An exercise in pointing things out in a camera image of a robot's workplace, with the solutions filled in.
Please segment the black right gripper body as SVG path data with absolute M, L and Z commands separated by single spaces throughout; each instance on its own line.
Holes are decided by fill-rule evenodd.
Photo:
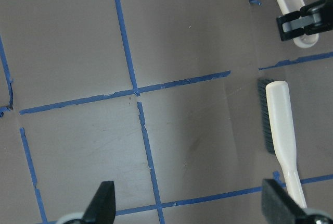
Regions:
M 332 0 L 318 0 L 301 7 L 302 18 L 307 17 L 304 31 L 332 30 Z

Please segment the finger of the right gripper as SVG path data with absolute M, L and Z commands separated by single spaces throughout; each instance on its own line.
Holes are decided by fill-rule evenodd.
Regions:
M 280 39 L 288 41 L 303 35 L 318 33 L 322 25 L 320 13 L 302 16 L 299 11 L 294 11 L 276 18 Z

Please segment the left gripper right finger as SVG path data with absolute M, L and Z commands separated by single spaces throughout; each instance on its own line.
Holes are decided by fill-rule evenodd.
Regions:
M 316 223 L 274 180 L 262 180 L 261 210 L 267 223 Z

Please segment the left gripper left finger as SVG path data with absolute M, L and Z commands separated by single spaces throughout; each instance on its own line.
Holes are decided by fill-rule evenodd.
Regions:
M 80 223 L 113 224 L 116 216 L 116 199 L 113 181 L 100 184 Z

